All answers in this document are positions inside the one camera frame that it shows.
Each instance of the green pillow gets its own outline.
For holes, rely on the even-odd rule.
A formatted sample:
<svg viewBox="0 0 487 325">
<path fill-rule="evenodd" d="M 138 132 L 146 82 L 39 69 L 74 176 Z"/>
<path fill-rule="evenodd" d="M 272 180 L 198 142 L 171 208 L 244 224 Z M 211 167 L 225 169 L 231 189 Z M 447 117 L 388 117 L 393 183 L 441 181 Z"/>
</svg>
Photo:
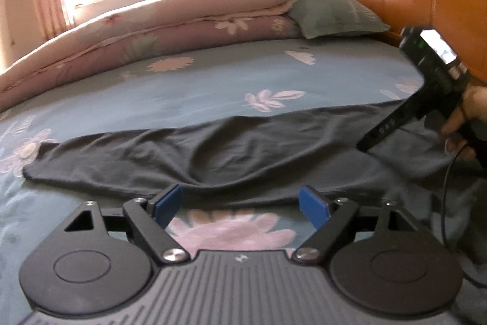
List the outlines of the green pillow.
<svg viewBox="0 0 487 325">
<path fill-rule="evenodd" d="M 298 0 L 288 12 L 306 39 L 384 32 L 390 26 L 357 0 Z"/>
</svg>

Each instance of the mattress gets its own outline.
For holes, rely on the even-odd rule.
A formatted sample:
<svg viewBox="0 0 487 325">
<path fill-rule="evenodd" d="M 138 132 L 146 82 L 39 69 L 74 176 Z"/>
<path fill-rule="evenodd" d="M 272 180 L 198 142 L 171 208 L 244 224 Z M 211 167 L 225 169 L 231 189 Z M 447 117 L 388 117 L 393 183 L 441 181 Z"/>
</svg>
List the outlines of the mattress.
<svg viewBox="0 0 487 325">
<path fill-rule="evenodd" d="M 122 203 L 26 181 L 22 167 L 34 160 L 41 142 L 383 103 L 405 99 L 421 84 L 397 48 L 373 39 L 271 40 L 147 59 L 9 109 L 0 115 L 0 323 L 17 324 L 30 312 L 19 267 L 64 218 L 86 200 L 105 207 Z M 314 229 L 297 206 L 267 206 L 183 208 L 168 231 L 192 254 L 198 248 L 290 253 Z"/>
</svg>

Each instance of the human hand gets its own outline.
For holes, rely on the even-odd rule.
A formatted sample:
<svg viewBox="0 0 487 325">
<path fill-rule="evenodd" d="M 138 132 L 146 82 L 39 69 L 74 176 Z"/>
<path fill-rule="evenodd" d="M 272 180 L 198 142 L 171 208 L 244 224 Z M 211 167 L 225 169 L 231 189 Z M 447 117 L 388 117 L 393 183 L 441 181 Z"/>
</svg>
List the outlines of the human hand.
<svg viewBox="0 0 487 325">
<path fill-rule="evenodd" d="M 467 143 L 463 139 L 449 136 L 470 119 L 487 120 L 487 87 L 469 86 L 465 91 L 462 106 L 451 113 L 441 129 L 441 138 L 445 139 L 445 151 L 455 152 Z M 475 158 L 475 151 L 471 147 L 466 148 L 460 157 L 472 160 Z"/>
</svg>

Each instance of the lit screen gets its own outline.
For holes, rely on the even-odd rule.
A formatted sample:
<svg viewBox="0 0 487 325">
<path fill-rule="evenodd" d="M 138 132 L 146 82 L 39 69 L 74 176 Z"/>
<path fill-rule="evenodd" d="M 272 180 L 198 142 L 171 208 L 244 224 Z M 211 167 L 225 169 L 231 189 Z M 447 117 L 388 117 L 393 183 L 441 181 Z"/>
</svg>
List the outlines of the lit screen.
<svg viewBox="0 0 487 325">
<path fill-rule="evenodd" d="M 440 34 L 435 30 L 424 30 L 421 32 L 421 37 L 426 43 L 440 56 L 445 64 L 456 59 L 456 54 L 448 46 L 447 42 L 443 40 Z"/>
</svg>

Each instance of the triangular cutout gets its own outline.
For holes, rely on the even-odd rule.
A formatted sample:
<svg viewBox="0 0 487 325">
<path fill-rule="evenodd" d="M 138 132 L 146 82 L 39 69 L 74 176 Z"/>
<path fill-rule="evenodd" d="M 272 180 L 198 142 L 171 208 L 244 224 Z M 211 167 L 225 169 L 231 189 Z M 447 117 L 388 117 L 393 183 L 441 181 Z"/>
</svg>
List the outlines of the triangular cutout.
<svg viewBox="0 0 487 325">
<path fill-rule="evenodd" d="M 93 230 L 93 218 L 91 211 L 81 212 L 64 231 Z"/>
</svg>

